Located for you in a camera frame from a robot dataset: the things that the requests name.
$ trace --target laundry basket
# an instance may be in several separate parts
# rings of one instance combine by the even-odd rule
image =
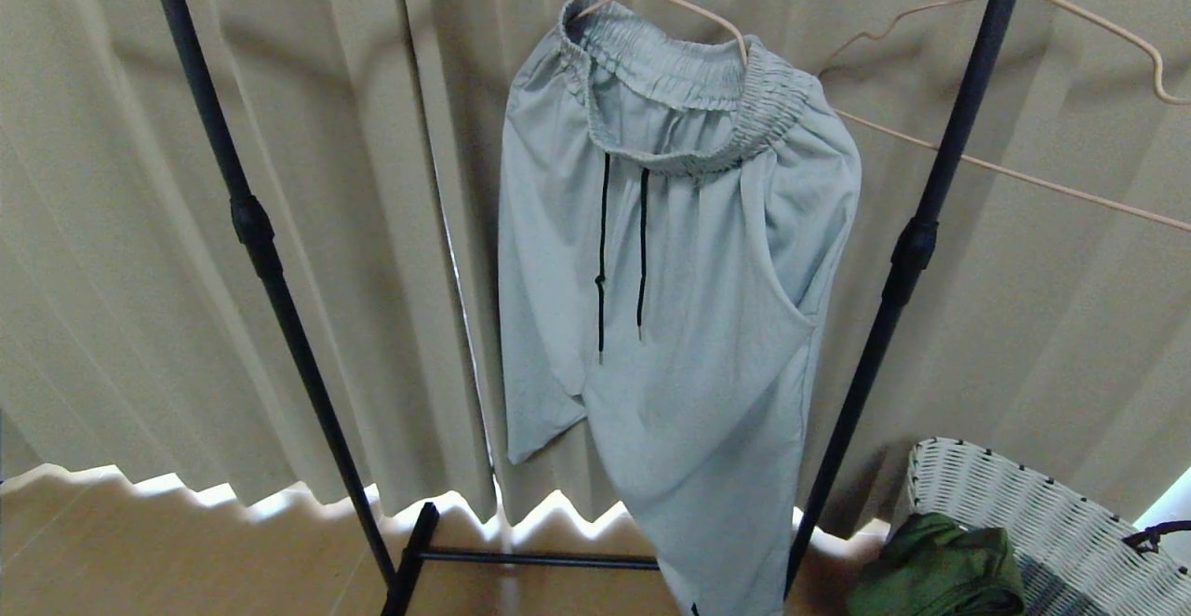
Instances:
[[[935,437],[910,454],[903,509],[968,528],[1004,528],[1030,615],[1191,615],[1187,568],[1135,548],[1136,529],[1043,474],[962,440]]]

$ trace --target sweatpants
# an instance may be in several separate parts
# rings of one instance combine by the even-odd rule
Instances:
[[[782,611],[860,160],[816,77],[569,0],[509,94],[509,459],[581,419],[680,612]]]

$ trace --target elastic waistband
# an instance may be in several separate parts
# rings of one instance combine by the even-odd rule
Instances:
[[[587,107],[592,142],[605,153],[663,174],[706,174],[737,167],[781,139],[798,123],[815,77],[769,52],[756,36],[744,38],[748,66],[736,41],[694,44],[669,38],[619,2],[568,0],[554,32],[568,76]],[[592,64],[616,74],[631,91],[674,110],[732,112],[732,132],[718,149],[651,155],[616,145],[596,111]]]

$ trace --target clothes hanger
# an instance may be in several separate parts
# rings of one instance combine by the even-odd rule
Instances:
[[[881,31],[880,33],[872,35],[869,32],[861,32],[856,36],[852,36],[850,39],[847,39],[842,44],[842,46],[835,49],[835,51],[833,51],[831,55],[827,57],[827,61],[824,62],[824,68],[822,68],[818,74],[819,76],[822,76],[822,74],[827,71],[827,69],[831,64],[831,61],[834,61],[835,57],[837,57],[848,46],[850,46],[850,44],[856,43],[856,41],[860,41],[861,38],[872,41],[884,39],[885,36],[888,36],[890,32],[893,31],[893,27],[902,19],[909,17],[910,14],[919,13],[919,11],[939,10],[943,8],[944,6],[964,5],[965,2],[974,2],[974,1],[977,0],[944,0],[941,2],[931,2],[930,5],[915,6],[915,8],[912,10],[902,11],[900,14],[893,17],[893,20],[890,21],[890,24],[885,26],[885,30]],[[1108,21],[1106,19],[1102,19],[1100,17],[1097,17],[1097,14],[1083,10],[1080,8],[1080,6],[1072,5],[1072,2],[1067,2],[1066,0],[1046,0],[1046,1],[1053,2],[1053,5],[1059,6],[1059,8],[1064,11],[1071,11],[1071,13],[1077,14],[1079,18],[1089,19],[1089,21],[1100,27],[1105,27],[1105,30],[1112,32],[1114,35],[1122,36],[1122,38],[1130,41],[1131,44],[1136,44],[1137,46],[1143,49],[1143,51],[1146,51],[1146,54],[1149,55],[1151,60],[1154,63],[1154,95],[1156,95],[1156,98],[1162,102],[1174,104],[1176,106],[1181,106],[1183,104],[1191,104],[1191,99],[1174,98],[1174,95],[1167,93],[1165,87],[1162,87],[1162,56],[1161,52],[1159,52],[1158,49],[1153,46],[1153,44],[1148,43],[1148,41],[1141,39],[1140,36],[1129,32],[1128,30],[1125,30],[1125,27],[1121,27],[1115,23]],[[846,117],[846,119],[863,125],[865,127],[875,130],[877,132],[888,133],[890,137],[894,137],[903,142],[910,142],[911,144],[922,147],[924,149],[939,150],[939,145],[931,144],[931,142],[924,142],[922,139],[918,139],[918,137],[909,136],[909,133],[898,132],[897,130],[886,127],[885,125],[865,120],[862,119],[862,117],[850,114],[850,112],[840,110],[836,110],[836,112],[837,114],[840,114],[840,117]],[[1158,223],[1160,225],[1174,228],[1176,230],[1191,231],[1191,223],[1178,220],[1159,213],[1149,212],[1148,210],[1140,210],[1137,207],[1131,207],[1129,205],[1123,204],[1123,201],[1114,201],[1102,198],[1099,195],[1093,195],[1093,193],[1085,193],[1083,191],[1077,191],[1075,188],[1068,188],[1067,186],[1064,186],[1061,183],[1047,181],[1046,179],[1037,179],[1035,176],[1023,174],[1023,172],[1009,169],[1008,167],[999,166],[999,163],[991,163],[987,161],[983,161],[980,158],[972,157],[971,155],[961,155],[960,158],[962,158],[965,162],[974,163],[974,166],[977,167],[989,169],[992,172],[998,172],[998,174],[1009,176],[1011,179],[1016,179],[1017,181],[1023,181],[1033,186],[1047,188],[1048,191],[1054,191],[1056,193],[1064,193],[1064,195],[1068,195],[1079,200],[1092,201],[1092,204],[1095,205],[1099,205],[1110,210],[1117,210],[1117,212],[1135,216],[1137,218],[1145,218],[1146,220],[1149,220],[1152,223]]]
[[[600,0],[599,2],[594,2],[594,5],[587,6],[586,10],[579,11],[579,14],[575,18],[578,19],[584,18],[587,14],[591,14],[592,11],[596,11],[600,8],[600,6],[605,6],[607,5],[607,2],[611,1],[612,0]],[[744,63],[746,66],[748,64],[748,46],[744,45],[744,36],[741,35],[738,27],[729,23],[727,18],[723,18],[719,14],[715,14],[711,11],[704,10],[701,6],[694,5],[694,2],[688,2],[686,0],[665,0],[665,1],[672,2],[672,5],[675,6],[681,6],[684,10],[694,11],[694,13],[701,14],[701,17],[704,18],[713,19],[713,21],[718,23],[723,27],[727,27],[728,32],[731,32],[732,36],[735,36],[736,44],[738,44],[741,49],[741,62]]]

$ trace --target beige curtain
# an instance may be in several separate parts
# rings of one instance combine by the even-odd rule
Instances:
[[[189,0],[366,483],[495,506],[401,0]],[[0,0],[4,469],[343,496],[157,0]]]
[[[561,487],[594,516],[615,500],[587,429],[524,467],[504,459],[494,237],[500,127],[512,74],[563,0],[407,0],[429,132],[455,243],[468,335],[497,473],[512,519]],[[898,11],[936,0],[692,0],[731,18],[794,66]],[[1191,0],[1074,0],[1160,44],[1167,86],[1189,94]],[[690,41],[727,35],[654,0],[647,18]],[[825,74],[833,104],[927,139],[941,136],[983,2],[908,19]],[[1135,48],[1021,1],[969,149],[1130,204],[1191,218],[1191,110],[1148,95]],[[888,255],[930,153],[850,125],[865,193],[840,269],[800,492],[823,455]],[[1191,238],[964,166],[940,248],[905,312],[836,490],[852,523],[888,452],[930,435],[985,443],[1134,516],[1187,467]]]

